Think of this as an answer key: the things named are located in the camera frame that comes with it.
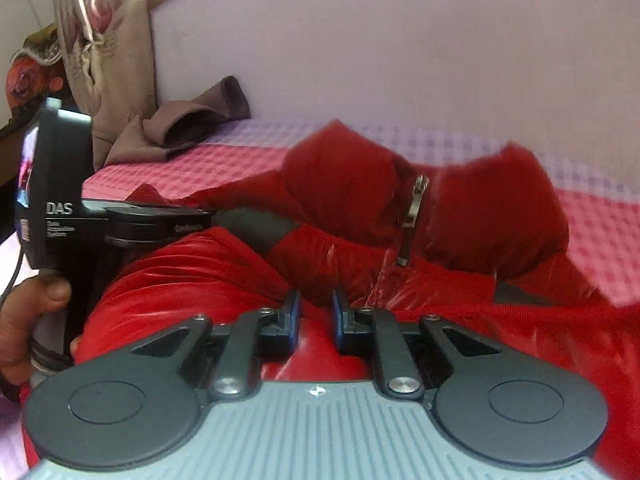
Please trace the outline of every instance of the bed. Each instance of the bed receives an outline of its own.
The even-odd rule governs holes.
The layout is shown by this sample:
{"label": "bed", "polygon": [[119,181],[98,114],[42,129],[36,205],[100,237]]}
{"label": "bed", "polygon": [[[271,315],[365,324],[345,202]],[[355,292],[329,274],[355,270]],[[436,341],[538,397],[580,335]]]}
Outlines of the bed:
{"label": "bed", "polygon": [[[287,150],[322,123],[246,120],[225,124],[201,145],[165,163],[120,164],[104,168],[84,183],[86,198],[124,200],[139,184],[178,198],[252,174],[279,168]],[[400,126],[351,126],[412,162],[460,163],[495,153],[498,141]],[[537,154],[556,187],[570,226],[569,256],[619,306],[640,298],[640,194],[585,164]],[[18,253],[15,235],[0,246],[6,282]],[[18,280],[34,272],[23,264]],[[0,398],[0,479],[26,468],[19,414]]]}

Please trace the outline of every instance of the white wall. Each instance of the white wall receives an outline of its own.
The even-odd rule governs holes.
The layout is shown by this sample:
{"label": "white wall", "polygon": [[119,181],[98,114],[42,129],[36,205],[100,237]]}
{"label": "white wall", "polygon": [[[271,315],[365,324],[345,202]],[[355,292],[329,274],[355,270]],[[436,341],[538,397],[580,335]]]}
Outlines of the white wall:
{"label": "white wall", "polygon": [[169,0],[159,98],[516,139],[639,187],[640,0]]}
{"label": "white wall", "polygon": [[24,38],[52,23],[52,0],[0,0],[0,127],[11,113],[4,97],[4,78],[11,65],[12,55],[20,49]]}

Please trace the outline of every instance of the silver screw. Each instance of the silver screw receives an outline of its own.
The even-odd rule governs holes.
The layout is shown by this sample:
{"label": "silver screw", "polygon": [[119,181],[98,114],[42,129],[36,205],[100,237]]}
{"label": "silver screw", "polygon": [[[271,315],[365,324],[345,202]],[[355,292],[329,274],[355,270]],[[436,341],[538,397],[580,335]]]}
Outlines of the silver screw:
{"label": "silver screw", "polygon": [[223,395],[235,395],[240,392],[241,387],[242,384],[238,379],[230,377],[218,379],[215,383],[213,383],[213,389],[216,390],[219,394]]}
{"label": "silver screw", "polygon": [[396,394],[412,394],[420,388],[420,383],[412,377],[394,377],[388,386]]}

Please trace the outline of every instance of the curtain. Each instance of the curtain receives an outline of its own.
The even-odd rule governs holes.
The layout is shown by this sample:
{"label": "curtain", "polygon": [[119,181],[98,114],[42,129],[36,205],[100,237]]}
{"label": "curtain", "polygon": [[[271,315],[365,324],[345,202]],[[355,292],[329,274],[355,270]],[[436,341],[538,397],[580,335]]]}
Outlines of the curtain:
{"label": "curtain", "polygon": [[156,110],[146,0],[53,0],[66,76],[94,119],[94,167],[124,127]]}

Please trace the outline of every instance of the brown cloth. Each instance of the brown cloth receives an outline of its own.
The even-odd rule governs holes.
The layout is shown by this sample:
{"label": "brown cloth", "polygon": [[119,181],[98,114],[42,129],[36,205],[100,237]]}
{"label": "brown cloth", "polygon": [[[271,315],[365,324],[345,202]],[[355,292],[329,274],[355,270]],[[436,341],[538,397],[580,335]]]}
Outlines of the brown cloth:
{"label": "brown cloth", "polygon": [[113,143],[104,165],[163,162],[207,139],[219,124],[249,118],[240,83],[227,76],[193,101],[169,101],[150,119],[136,116]]}

